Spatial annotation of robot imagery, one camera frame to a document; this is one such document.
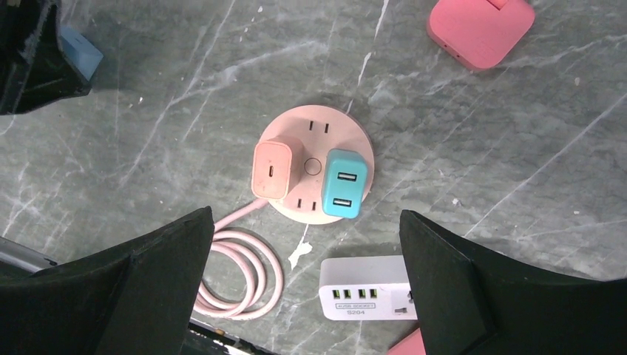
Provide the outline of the white power strip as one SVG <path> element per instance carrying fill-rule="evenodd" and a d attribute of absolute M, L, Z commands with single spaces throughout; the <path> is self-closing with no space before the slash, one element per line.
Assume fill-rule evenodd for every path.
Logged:
<path fill-rule="evenodd" d="M 418 319 L 401 255 L 325 259 L 318 295 L 330 320 Z"/>

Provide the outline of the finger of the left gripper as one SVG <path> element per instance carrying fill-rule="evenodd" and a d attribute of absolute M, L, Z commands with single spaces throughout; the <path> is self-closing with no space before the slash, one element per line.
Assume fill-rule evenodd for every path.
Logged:
<path fill-rule="evenodd" d="M 1 114 L 86 96 L 90 80 L 63 49 L 60 1 L 1 2 Z"/>

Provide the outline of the round pink socket hub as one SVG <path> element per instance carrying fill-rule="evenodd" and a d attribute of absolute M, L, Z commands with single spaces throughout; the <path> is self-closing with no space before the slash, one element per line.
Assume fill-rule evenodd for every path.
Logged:
<path fill-rule="evenodd" d="M 268 201 L 279 213 L 300 223 L 322 225 L 341 219 L 322 210 L 322 187 L 329 151 L 344 149 L 358 152 L 367 163 L 368 175 L 363 200 L 368 195 L 374 178 L 374 151 L 363 126 L 329 106 L 305 105 L 278 115 L 265 128 L 258 143 L 277 136 L 301 140 L 304 146 L 302 175 L 297 185 L 282 200 Z"/>

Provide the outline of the teal charger cube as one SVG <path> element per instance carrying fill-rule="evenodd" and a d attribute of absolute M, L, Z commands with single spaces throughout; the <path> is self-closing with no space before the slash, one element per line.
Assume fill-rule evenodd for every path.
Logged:
<path fill-rule="evenodd" d="M 358 152 L 329 151 L 322 187 L 323 212 L 333 217 L 356 218 L 366 190 L 367 175 L 366 160 Z"/>

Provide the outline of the orange charger cube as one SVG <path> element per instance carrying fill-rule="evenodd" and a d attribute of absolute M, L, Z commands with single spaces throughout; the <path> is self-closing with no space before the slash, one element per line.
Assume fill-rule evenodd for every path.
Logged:
<path fill-rule="evenodd" d="M 282 200 L 302 175 L 304 146 L 300 139 L 277 136 L 254 148 L 251 189 L 260 198 Z"/>

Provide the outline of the blue charger cube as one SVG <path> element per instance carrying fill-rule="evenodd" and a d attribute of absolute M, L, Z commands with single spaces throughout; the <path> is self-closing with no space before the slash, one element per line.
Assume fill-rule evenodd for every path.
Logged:
<path fill-rule="evenodd" d="M 103 53 L 87 38 L 68 26 L 60 29 L 62 52 L 78 71 L 90 81 L 103 60 Z"/>

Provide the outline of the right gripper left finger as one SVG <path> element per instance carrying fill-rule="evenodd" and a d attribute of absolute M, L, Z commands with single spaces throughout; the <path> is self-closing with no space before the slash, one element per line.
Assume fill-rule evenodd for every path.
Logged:
<path fill-rule="evenodd" d="M 206 206 L 69 263 L 1 280 L 3 354 L 178 354 L 214 236 Z"/>

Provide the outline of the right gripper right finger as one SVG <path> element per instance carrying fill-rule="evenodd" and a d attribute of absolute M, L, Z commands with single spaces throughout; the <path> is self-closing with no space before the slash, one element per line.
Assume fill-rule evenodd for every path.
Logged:
<path fill-rule="evenodd" d="M 514 260 L 410 210 L 399 238 L 428 354 L 624 354 L 626 281 Z"/>

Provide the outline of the pink plug adapter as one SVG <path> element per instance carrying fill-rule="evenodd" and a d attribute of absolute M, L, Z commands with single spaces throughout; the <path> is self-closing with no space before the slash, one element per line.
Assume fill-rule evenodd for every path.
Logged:
<path fill-rule="evenodd" d="M 468 70 L 495 67 L 535 21 L 527 1 L 440 0 L 427 20 L 427 34 Z"/>

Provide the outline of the pink triangular socket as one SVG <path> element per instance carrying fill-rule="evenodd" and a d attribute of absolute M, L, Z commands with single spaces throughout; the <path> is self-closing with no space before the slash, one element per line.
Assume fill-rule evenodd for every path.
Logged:
<path fill-rule="evenodd" d="M 421 329 L 416 329 L 400 342 L 395 344 L 387 355 L 426 355 Z"/>

